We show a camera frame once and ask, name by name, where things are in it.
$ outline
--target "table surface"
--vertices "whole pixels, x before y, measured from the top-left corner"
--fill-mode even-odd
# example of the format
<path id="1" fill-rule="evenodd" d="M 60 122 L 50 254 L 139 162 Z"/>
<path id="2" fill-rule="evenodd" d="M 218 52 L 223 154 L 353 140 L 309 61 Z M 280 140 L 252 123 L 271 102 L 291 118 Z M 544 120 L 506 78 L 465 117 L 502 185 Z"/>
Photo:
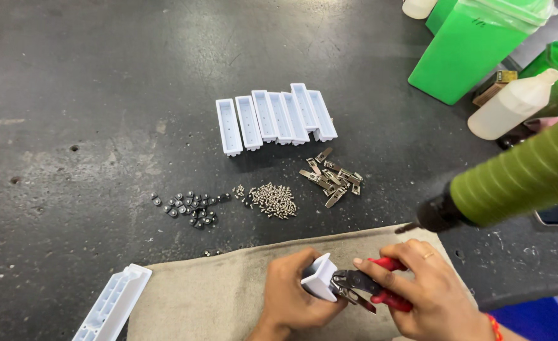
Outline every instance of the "table surface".
<path id="1" fill-rule="evenodd" d="M 70 339 L 130 263 L 410 220 L 499 152 L 468 131 L 468 99 L 407 83 L 431 39 L 398 1 L 0 2 L 0 340 Z M 291 82 L 322 92 L 338 138 L 227 158 L 214 101 Z M 365 178 L 332 209 L 298 175 L 327 147 Z M 267 182 L 291 187 L 297 217 L 232 200 L 197 230 L 149 199 Z M 441 239 L 484 309 L 558 293 L 556 228 L 522 217 Z"/>

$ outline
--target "gray cloth mat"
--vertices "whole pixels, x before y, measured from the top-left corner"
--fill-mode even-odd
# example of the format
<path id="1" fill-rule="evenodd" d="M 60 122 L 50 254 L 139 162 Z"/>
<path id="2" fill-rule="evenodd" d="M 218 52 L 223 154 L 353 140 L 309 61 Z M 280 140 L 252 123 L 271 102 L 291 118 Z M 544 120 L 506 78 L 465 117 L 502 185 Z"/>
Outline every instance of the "gray cloth mat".
<path id="1" fill-rule="evenodd" d="M 241 249 L 213 257 L 147 266 L 153 275 L 129 318 L 129 341 L 243 340 L 263 307 L 269 261 L 312 246 L 339 269 L 354 269 L 354 257 L 378 258 L 378 250 L 410 238 L 426 240 L 451 265 L 435 233 L 415 229 L 395 235 L 387 226 Z M 401 275 L 412 277 L 411 272 Z M 377 315 L 349 305 L 327 326 L 299 331 L 292 340 L 386 340 L 399 336 L 385 305 Z"/>

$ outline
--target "white plastic housing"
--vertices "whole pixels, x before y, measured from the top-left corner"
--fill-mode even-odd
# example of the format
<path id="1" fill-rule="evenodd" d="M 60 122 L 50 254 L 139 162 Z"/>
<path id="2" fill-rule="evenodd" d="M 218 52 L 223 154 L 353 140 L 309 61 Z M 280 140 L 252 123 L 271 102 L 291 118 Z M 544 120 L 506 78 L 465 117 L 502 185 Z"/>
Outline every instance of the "white plastic housing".
<path id="1" fill-rule="evenodd" d="M 266 90 L 252 90 L 252 97 L 258 117 L 260 136 L 264 142 L 273 142 L 279 137 L 279 128 L 277 128 L 275 114 L 270 109 L 269 94 Z"/>
<path id="2" fill-rule="evenodd" d="M 291 118 L 288 115 L 288 107 L 283 101 L 279 92 L 269 92 L 270 107 L 275 114 L 279 136 L 275 143 L 285 145 L 294 140 L 294 128 L 292 128 Z"/>
<path id="3" fill-rule="evenodd" d="M 311 96 L 313 108 L 315 109 L 314 113 L 319 122 L 319 129 L 313 132 L 315 141 L 325 142 L 338 137 L 332 118 L 329 117 L 328 108 L 325 106 L 325 102 L 321 96 L 321 92 L 317 90 L 309 90 L 308 92 Z"/>
<path id="4" fill-rule="evenodd" d="M 313 264 L 302 272 L 300 285 L 317 298 L 335 302 L 338 299 L 329 288 L 329 282 L 332 276 L 338 270 L 331 260 L 329 260 L 329 252 L 315 259 Z"/>
<path id="5" fill-rule="evenodd" d="M 296 96 L 302 118 L 305 120 L 305 129 L 308 132 L 313 132 L 319 129 L 319 122 L 314 113 L 313 103 L 309 92 L 306 91 L 304 83 L 291 83 L 292 94 Z"/>
<path id="6" fill-rule="evenodd" d="M 222 137 L 222 150 L 226 155 L 234 157 L 243 151 L 241 135 L 237 126 L 237 115 L 232 98 L 216 99 L 218 123 L 220 123 L 220 136 Z"/>
<path id="7" fill-rule="evenodd" d="M 251 96 L 235 97 L 237 103 L 237 114 L 239 115 L 239 125 L 243 136 L 243 145 L 248 151 L 255 151 L 262 146 L 262 136 L 256 117 L 256 109 L 253 108 Z"/>
<path id="8" fill-rule="evenodd" d="M 305 120 L 302 118 L 302 113 L 300 112 L 300 105 L 298 105 L 298 101 L 294 99 L 294 95 L 289 92 L 281 92 L 281 96 L 283 97 L 283 101 L 285 102 L 286 107 L 288 108 L 288 113 L 290 117 L 290 121 L 292 123 L 292 129 L 294 130 L 294 138 L 292 143 L 295 146 L 298 144 L 304 144 L 305 142 L 310 141 L 309 133 L 305 129 Z"/>
<path id="9" fill-rule="evenodd" d="M 73 341 L 114 341 L 144 290 L 152 270 L 130 264 L 110 276 Z"/>

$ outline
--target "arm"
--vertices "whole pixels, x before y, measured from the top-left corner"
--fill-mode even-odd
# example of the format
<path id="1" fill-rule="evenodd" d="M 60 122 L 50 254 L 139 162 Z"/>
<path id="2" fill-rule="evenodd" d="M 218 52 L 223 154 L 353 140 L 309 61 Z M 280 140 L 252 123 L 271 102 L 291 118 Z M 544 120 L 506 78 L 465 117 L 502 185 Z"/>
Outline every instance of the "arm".
<path id="1" fill-rule="evenodd" d="M 337 302 L 322 300 L 300 285 L 302 271 L 320 256 L 315 249 L 306 248 L 269 263 L 264 308 L 247 341 L 285 340 L 292 329 L 324 326 L 346 307 L 348 302 L 341 297 Z"/>
<path id="2" fill-rule="evenodd" d="M 405 279 L 368 260 L 354 259 L 353 264 L 413 304 L 408 313 L 389 308 L 405 337 L 418 341 L 496 340 L 487 316 L 468 300 L 452 267 L 429 243 L 410 239 L 382 248 L 380 255 L 399 259 L 415 278 Z M 525 341 L 503 326 L 500 332 L 505 341 Z"/>

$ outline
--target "brown cardboard box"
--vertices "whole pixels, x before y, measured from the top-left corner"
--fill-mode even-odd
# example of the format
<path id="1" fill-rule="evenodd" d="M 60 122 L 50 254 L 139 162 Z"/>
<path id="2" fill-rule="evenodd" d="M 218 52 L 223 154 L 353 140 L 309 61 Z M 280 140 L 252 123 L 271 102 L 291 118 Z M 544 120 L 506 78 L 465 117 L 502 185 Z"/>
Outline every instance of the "brown cardboard box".
<path id="1" fill-rule="evenodd" d="M 499 70 L 496 71 L 485 83 L 473 93 L 472 103 L 482 106 L 494 97 L 503 87 L 511 81 L 517 79 L 517 71 Z"/>

